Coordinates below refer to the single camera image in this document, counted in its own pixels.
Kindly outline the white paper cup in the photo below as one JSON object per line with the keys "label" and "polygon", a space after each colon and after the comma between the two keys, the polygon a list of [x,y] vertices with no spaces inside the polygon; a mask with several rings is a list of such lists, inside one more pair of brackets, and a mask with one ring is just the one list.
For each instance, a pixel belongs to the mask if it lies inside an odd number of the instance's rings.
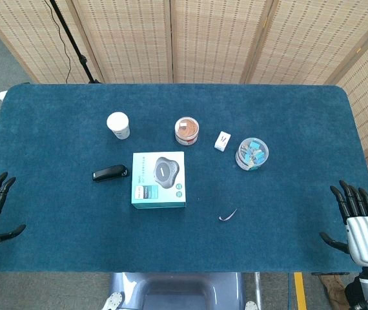
{"label": "white paper cup", "polygon": [[129,119],[123,112],[111,113],[107,118],[107,127],[120,140],[125,140],[130,136]]}

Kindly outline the black stapler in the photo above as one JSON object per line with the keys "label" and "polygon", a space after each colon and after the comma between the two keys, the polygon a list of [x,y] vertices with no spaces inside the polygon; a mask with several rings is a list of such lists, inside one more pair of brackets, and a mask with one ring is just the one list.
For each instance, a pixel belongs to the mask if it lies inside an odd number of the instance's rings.
{"label": "black stapler", "polygon": [[92,173],[92,180],[107,181],[114,178],[127,177],[129,175],[128,169],[124,165],[114,165]]}

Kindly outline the blue table mat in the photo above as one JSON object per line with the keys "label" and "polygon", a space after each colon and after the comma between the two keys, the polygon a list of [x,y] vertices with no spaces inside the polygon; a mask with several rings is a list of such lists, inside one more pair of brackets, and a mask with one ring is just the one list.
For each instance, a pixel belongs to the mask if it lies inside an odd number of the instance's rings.
{"label": "blue table mat", "polygon": [[[128,116],[130,136],[107,127]],[[182,117],[199,124],[176,141]],[[220,132],[231,135],[224,152]],[[240,143],[258,138],[267,161],[246,171]],[[136,152],[182,151],[187,204],[132,206],[131,177],[94,182]],[[345,240],[330,186],[368,192],[368,168],[345,91],[332,85],[20,84],[0,110],[0,174],[16,178],[0,231],[0,271],[353,272],[320,233]],[[237,212],[226,221],[219,216]]]}

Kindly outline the yellow floor tape strip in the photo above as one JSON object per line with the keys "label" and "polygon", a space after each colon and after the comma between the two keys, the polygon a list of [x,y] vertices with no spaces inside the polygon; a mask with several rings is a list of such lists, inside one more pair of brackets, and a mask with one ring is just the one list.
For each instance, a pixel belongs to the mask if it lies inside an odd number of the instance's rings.
{"label": "yellow floor tape strip", "polygon": [[294,273],[294,284],[296,291],[297,308],[298,310],[307,310],[303,274],[301,272]]}

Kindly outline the small curved strip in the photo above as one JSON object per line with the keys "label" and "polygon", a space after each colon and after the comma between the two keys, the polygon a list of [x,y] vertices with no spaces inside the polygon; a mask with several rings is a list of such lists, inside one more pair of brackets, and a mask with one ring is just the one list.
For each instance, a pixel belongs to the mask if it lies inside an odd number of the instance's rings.
{"label": "small curved strip", "polygon": [[234,214],[237,212],[237,209],[234,209],[228,216],[224,217],[224,216],[219,216],[219,221],[222,221],[222,222],[226,222],[228,220],[230,220]]}

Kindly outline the small white staple box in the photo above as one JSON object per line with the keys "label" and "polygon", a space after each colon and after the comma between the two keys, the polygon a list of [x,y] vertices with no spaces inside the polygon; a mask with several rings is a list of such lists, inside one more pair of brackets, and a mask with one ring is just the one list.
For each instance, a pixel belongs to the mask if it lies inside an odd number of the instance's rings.
{"label": "small white staple box", "polygon": [[229,133],[221,131],[215,141],[214,148],[221,152],[224,152],[230,140],[230,137],[231,135]]}

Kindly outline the black tripod stand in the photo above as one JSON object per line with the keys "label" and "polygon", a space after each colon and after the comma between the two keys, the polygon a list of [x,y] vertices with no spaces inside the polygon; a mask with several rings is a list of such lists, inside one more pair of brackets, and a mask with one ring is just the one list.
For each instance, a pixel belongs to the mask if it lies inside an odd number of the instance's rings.
{"label": "black tripod stand", "polygon": [[60,9],[59,9],[59,6],[58,4],[56,3],[56,0],[43,0],[45,2],[45,4],[47,5],[47,7],[49,7],[50,9],[50,15],[51,15],[51,18],[53,20],[53,22],[55,23],[55,25],[57,26],[57,31],[58,31],[58,36],[59,36],[59,39],[61,40],[62,44],[63,44],[63,47],[64,47],[64,54],[66,55],[66,57],[68,58],[68,66],[69,66],[69,69],[68,69],[68,74],[65,78],[65,83],[68,83],[68,78],[69,78],[69,75],[72,71],[72,60],[67,52],[67,49],[66,49],[66,43],[63,39],[63,35],[61,33],[61,31],[63,30],[70,42],[70,44],[72,45],[72,48],[74,49],[74,52],[76,53],[76,56],[78,58],[78,61],[80,63],[80,65],[82,66],[83,70],[85,71],[85,74],[87,75],[87,78],[88,78],[88,82],[89,83],[99,83],[99,81],[97,79],[95,79],[87,65],[87,58],[86,56],[84,56],[66,21],[65,21],[65,18],[63,16],[63,14],[61,13]]}

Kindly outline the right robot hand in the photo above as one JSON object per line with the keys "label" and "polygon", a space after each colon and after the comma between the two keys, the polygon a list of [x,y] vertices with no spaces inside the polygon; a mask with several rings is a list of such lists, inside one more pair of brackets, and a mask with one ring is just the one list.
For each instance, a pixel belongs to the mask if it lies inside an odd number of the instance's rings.
{"label": "right robot hand", "polygon": [[328,246],[348,254],[356,265],[368,267],[368,193],[343,180],[339,184],[341,189],[332,185],[330,190],[336,198],[347,241],[336,241],[325,232],[320,237]]}

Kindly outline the round tub of rubber bands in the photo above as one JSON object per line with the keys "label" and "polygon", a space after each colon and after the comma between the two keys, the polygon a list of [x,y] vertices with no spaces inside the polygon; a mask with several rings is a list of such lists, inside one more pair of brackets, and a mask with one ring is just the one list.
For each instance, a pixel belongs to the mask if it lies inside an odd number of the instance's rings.
{"label": "round tub of rubber bands", "polygon": [[174,126],[176,141],[181,145],[193,145],[198,139],[199,124],[192,117],[182,117]]}

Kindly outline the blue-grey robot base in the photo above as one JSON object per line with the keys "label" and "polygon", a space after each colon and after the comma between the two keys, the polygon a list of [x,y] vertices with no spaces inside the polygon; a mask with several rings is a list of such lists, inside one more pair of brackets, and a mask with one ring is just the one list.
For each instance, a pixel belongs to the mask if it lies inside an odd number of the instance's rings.
{"label": "blue-grey robot base", "polygon": [[241,273],[113,273],[117,310],[245,310]]}

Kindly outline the teal speakerphone product box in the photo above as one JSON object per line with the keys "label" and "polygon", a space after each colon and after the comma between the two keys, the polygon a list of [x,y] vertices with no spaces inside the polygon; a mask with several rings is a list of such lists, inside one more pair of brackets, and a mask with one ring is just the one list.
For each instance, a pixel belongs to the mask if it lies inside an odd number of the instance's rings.
{"label": "teal speakerphone product box", "polygon": [[134,153],[131,204],[137,209],[185,207],[184,152]]}

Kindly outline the clear tub of binder clips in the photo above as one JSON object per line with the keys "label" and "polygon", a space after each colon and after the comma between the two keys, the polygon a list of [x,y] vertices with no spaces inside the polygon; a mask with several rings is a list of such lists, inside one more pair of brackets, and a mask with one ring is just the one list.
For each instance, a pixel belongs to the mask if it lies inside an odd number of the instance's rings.
{"label": "clear tub of binder clips", "polygon": [[268,157],[268,146],[258,138],[244,139],[235,154],[236,163],[245,171],[253,171],[260,168],[267,161]]}

